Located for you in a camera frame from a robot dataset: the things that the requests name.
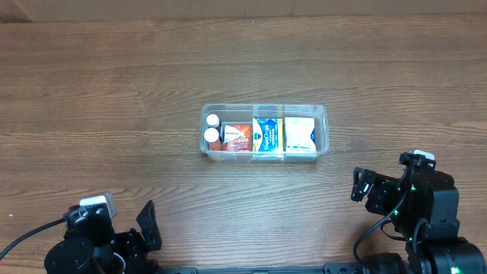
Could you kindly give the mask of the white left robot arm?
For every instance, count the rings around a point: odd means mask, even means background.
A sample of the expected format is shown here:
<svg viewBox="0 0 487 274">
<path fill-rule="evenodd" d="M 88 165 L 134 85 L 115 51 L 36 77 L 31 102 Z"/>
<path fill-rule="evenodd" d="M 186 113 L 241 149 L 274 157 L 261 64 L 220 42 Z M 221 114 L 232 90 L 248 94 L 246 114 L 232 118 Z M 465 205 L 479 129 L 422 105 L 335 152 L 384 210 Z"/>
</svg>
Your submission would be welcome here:
<svg viewBox="0 0 487 274">
<path fill-rule="evenodd" d="M 66 221 L 64 240 L 46 255 L 48 273 L 90 274 L 158 273 L 159 265 L 148 253 L 161 249 L 161 234 L 154 203 L 148 201 L 134 228 L 116 233 L 112 209 L 107 202 L 77 205 L 63 215 Z"/>
</svg>

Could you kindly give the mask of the white bandage box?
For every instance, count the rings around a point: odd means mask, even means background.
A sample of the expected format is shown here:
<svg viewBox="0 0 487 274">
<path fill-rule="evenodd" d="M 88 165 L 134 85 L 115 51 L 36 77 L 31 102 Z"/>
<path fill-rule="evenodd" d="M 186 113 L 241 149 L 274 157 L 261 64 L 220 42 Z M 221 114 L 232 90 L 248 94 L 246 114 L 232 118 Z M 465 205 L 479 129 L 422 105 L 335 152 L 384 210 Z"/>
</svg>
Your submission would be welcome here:
<svg viewBox="0 0 487 274">
<path fill-rule="evenodd" d="M 314 153 L 315 124 L 311 117 L 285 117 L 285 150 L 288 153 Z"/>
</svg>

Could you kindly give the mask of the black tube white cap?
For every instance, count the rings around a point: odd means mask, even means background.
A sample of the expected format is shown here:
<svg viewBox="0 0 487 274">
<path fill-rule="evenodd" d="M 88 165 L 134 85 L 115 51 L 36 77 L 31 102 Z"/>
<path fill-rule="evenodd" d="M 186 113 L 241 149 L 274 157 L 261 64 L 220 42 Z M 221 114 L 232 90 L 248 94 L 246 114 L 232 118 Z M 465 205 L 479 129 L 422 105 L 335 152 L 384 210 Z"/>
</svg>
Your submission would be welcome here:
<svg viewBox="0 0 487 274">
<path fill-rule="evenodd" d="M 214 128 L 214 129 L 219 130 L 221 127 L 221 121 L 220 121 L 219 117 L 213 113 L 209 114 L 206 117 L 206 123 L 207 123 L 209 128 Z"/>
</svg>

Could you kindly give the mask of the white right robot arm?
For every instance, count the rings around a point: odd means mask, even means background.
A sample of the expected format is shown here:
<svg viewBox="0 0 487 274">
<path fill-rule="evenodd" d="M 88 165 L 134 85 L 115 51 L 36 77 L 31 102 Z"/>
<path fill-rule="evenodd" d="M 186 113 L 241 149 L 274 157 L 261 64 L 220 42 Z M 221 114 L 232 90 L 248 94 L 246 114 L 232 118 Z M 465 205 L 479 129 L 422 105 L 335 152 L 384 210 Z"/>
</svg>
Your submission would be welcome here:
<svg viewBox="0 0 487 274">
<path fill-rule="evenodd" d="M 389 177 L 357 167 L 351 199 L 381 215 L 381 220 L 357 239 L 353 247 L 358 273 L 486 274 L 480 249 L 459 235 L 457 210 L 460 194 L 450 174 L 436 170 L 434 155 L 404 151 L 399 164 L 403 175 Z M 392 224 L 395 241 L 406 244 L 408 257 L 379 253 L 362 258 L 358 247 L 376 229 Z"/>
</svg>

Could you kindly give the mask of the blue Vicks VapoDrops box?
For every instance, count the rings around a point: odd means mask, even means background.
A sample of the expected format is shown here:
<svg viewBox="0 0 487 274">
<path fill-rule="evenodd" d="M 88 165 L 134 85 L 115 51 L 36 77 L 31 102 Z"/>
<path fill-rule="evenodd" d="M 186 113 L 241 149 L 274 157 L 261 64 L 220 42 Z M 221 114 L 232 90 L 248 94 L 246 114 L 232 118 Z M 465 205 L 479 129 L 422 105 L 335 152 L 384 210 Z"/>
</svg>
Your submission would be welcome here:
<svg viewBox="0 0 487 274">
<path fill-rule="evenodd" d="M 265 153 L 283 152 L 283 129 L 283 119 L 253 118 L 253 151 Z"/>
</svg>

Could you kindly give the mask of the red medicine box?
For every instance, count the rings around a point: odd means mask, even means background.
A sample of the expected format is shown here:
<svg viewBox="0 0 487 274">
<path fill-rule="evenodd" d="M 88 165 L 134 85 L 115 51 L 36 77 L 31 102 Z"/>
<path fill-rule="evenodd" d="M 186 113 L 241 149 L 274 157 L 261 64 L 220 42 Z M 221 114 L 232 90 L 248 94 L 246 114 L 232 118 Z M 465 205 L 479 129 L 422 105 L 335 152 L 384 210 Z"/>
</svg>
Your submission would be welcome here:
<svg viewBox="0 0 487 274">
<path fill-rule="evenodd" d="M 224 151 L 251 151 L 251 123 L 223 123 L 222 135 Z"/>
</svg>

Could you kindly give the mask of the orange tube white cap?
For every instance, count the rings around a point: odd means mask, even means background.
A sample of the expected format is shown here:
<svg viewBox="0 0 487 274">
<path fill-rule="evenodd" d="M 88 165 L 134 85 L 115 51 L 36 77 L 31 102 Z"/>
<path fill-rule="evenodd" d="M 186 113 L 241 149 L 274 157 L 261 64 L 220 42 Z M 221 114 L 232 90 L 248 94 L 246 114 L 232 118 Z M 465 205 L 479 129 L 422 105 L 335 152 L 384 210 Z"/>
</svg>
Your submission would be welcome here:
<svg viewBox="0 0 487 274">
<path fill-rule="evenodd" d="M 208 128 L 204 131 L 204 140 L 208 143 L 208 147 L 212 151 L 221 151 L 221 136 L 216 128 Z"/>
</svg>

